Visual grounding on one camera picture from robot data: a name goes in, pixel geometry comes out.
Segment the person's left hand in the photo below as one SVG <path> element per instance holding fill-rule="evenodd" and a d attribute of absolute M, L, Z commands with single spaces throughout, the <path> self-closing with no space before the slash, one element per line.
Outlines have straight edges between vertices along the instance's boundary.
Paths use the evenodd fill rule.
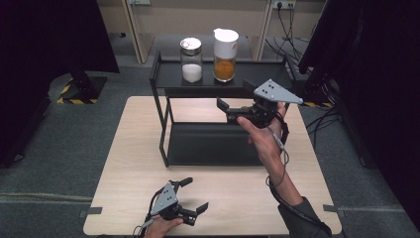
<path fill-rule="evenodd" d="M 183 223 L 181 218 L 165 220 L 163 218 L 154 218 L 153 223 L 148 227 L 144 238 L 163 238 L 172 228 Z"/>

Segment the black metal two-tier rack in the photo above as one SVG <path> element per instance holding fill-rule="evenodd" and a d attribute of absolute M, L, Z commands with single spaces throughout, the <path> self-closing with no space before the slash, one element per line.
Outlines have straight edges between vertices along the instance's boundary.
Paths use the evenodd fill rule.
<path fill-rule="evenodd" d="M 220 97 L 231 108 L 252 106 L 254 96 L 247 96 L 243 81 L 252 81 L 256 87 L 269 79 L 292 93 L 296 72 L 290 57 L 280 62 L 240 61 L 230 82 L 217 81 L 212 73 L 213 63 L 203 64 L 203 76 L 196 82 L 181 77 L 181 64 L 175 59 L 157 55 L 150 74 L 161 125 L 159 150 L 166 166 L 257 166 L 258 153 L 247 143 L 248 134 L 238 123 L 228 124 L 226 114 L 216 105 Z M 172 114 L 174 98 L 207 98 L 210 107 L 222 116 L 220 122 L 208 119 L 202 122 L 176 121 Z"/>

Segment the pale floor tape strip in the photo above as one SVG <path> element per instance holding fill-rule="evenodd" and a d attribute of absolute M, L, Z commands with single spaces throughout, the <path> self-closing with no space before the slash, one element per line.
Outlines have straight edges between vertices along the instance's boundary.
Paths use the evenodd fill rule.
<path fill-rule="evenodd" d="M 4 193 L 4 192 L 0 192 L 0 199 L 91 202 L 93 198 L 87 197 L 87 196 L 65 195 L 65 194 L 54 194 L 54 193 Z"/>

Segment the person's right hand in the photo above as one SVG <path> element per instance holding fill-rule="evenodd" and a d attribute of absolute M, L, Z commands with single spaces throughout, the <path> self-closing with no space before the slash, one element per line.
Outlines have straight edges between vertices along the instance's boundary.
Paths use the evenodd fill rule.
<path fill-rule="evenodd" d="M 281 149 L 275 141 L 274 135 L 278 138 L 282 136 L 283 123 L 273 119 L 267 127 L 258 128 L 244 117 L 239 117 L 237 122 L 249 133 L 249 143 L 255 145 L 262 164 L 267 169 L 279 169 L 282 166 Z"/>

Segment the glass jar with silver lid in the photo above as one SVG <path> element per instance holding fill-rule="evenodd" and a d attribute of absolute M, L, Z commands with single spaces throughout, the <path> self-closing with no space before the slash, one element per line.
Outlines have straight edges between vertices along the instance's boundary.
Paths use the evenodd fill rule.
<path fill-rule="evenodd" d="M 202 78 L 202 44 L 197 38 L 185 38 L 180 42 L 182 78 L 196 82 Z"/>

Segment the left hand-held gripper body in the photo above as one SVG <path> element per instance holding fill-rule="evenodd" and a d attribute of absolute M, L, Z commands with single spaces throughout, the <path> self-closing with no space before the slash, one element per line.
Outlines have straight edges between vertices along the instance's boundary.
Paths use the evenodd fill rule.
<path fill-rule="evenodd" d="M 181 218 L 184 224 L 195 225 L 195 211 L 184 209 L 177 198 L 178 181 L 169 180 L 166 185 L 157 192 L 157 201 L 150 210 L 150 217 L 160 216 L 165 220 Z"/>

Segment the glass jar with white lid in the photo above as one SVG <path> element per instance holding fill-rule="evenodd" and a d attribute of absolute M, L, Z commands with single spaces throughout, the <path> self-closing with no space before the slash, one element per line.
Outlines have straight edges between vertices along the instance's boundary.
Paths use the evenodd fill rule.
<path fill-rule="evenodd" d="M 214 77 L 222 82 L 230 81 L 236 70 L 239 34 L 229 29 L 215 29 L 214 33 Z"/>

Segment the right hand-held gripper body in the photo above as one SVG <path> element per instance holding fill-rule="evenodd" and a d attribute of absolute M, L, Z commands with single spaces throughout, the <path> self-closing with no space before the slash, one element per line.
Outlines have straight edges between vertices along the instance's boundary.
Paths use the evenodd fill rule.
<path fill-rule="evenodd" d="M 236 124 L 238 117 L 250 120 L 256 127 L 264 128 L 270 124 L 277 115 L 277 103 L 302 104 L 303 99 L 291 93 L 272 79 L 253 88 L 254 103 L 252 106 L 231 108 L 226 105 L 226 118 L 228 124 Z"/>

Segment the light wooden desk frame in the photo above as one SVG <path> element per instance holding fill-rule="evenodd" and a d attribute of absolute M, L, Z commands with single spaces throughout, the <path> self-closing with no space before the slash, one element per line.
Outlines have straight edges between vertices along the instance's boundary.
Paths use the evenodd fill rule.
<path fill-rule="evenodd" d="M 212 35 L 231 29 L 249 41 L 253 60 L 263 53 L 272 0 L 122 0 L 139 63 L 147 61 L 155 36 Z"/>

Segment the black curtain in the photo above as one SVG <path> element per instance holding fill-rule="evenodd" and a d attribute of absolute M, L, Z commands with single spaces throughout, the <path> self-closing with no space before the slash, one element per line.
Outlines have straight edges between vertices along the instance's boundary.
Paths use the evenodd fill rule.
<path fill-rule="evenodd" d="M 97 0 L 0 0 L 0 168 L 21 153 L 54 79 L 118 70 Z"/>
<path fill-rule="evenodd" d="M 367 165 L 420 231 L 420 0 L 326 0 L 298 65 L 329 81 Z"/>

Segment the black stand base striped edge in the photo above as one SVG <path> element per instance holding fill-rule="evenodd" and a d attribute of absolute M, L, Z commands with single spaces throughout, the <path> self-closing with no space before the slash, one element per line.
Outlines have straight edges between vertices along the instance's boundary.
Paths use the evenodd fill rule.
<path fill-rule="evenodd" d="M 307 79 L 308 74 L 298 73 L 292 86 L 294 93 L 303 99 L 302 106 L 332 108 L 334 104 L 321 89 L 317 89 L 315 92 L 305 90 Z"/>
<path fill-rule="evenodd" d="M 107 81 L 106 76 L 84 74 L 81 78 L 71 78 L 59 95 L 58 103 L 95 104 Z"/>

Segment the grey tape piece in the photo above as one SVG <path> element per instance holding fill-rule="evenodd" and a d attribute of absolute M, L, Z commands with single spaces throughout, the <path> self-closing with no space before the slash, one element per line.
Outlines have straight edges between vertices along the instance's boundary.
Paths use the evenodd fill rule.
<path fill-rule="evenodd" d="M 80 210 L 78 217 L 85 218 L 90 214 L 101 214 L 102 207 L 89 207 L 86 210 Z"/>
<path fill-rule="evenodd" d="M 335 212 L 339 217 L 346 217 L 345 211 L 335 205 L 323 204 L 323 209 L 326 212 Z"/>

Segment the white wall socket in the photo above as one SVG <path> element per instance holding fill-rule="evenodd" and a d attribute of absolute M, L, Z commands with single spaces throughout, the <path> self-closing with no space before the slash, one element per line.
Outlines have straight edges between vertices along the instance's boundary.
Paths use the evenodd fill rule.
<path fill-rule="evenodd" d="M 274 0 L 272 3 L 273 9 L 292 10 L 295 7 L 295 0 Z"/>

